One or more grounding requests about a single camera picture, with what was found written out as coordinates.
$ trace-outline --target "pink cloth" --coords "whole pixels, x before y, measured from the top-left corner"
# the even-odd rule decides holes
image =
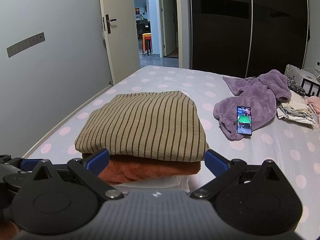
[[[316,96],[311,96],[305,100],[306,104],[312,105],[313,109],[318,115],[318,124],[320,125],[320,98]]]

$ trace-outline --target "black sliding wardrobe door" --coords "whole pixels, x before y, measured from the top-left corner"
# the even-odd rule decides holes
[[[307,0],[253,0],[252,45],[247,76],[287,64],[302,67],[308,28]]]
[[[191,0],[192,69],[244,78],[251,0]]]

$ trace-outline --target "purple blanket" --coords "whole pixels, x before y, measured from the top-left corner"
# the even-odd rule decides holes
[[[251,108],[252,130],[257,130],[275,117],[277,100],[288,102],[291,98],[287,77],[275,69],[257,78],[223,79],[236,97],[216,103],[213,116],[219,120],[223,133],[230,140],[244,137],[237,133],[237,106]]]

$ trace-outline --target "bed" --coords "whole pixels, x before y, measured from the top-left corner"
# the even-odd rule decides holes
[[[180,90],[195,102],[211,149],[227,159],[241,158],[248,164],[261,164],[265,159],[273,159],[277,163],[303,204],[303,216],[297,232],[304,239],[316,239],[320,235],[319,125],[311,130],[274,118],[254,131],[251,138],[229,141],[212,114],[217,102],[233,96],[222,77],[196,70],[146,66],[95,98],[52,135],[44,138],[41,144],[31,149],[31,154],[26,157],[46,158],[55,164],[81,157],[74,147],[77,135],[89,114],[116,94]],[[190,177],[190,190],[201,187],[213,178],[202,163],[200,172]]]

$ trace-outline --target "orange stool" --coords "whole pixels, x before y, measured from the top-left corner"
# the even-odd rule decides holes
[[[151,40],[151,33],[143,33],[142,34],[142,54],[147,51],[147,54],[149,56],[149,50],[146,47],[146,40],[149,42],[150,46],[148,48],[150,49],[150,52],[152,52],[152,40]]]

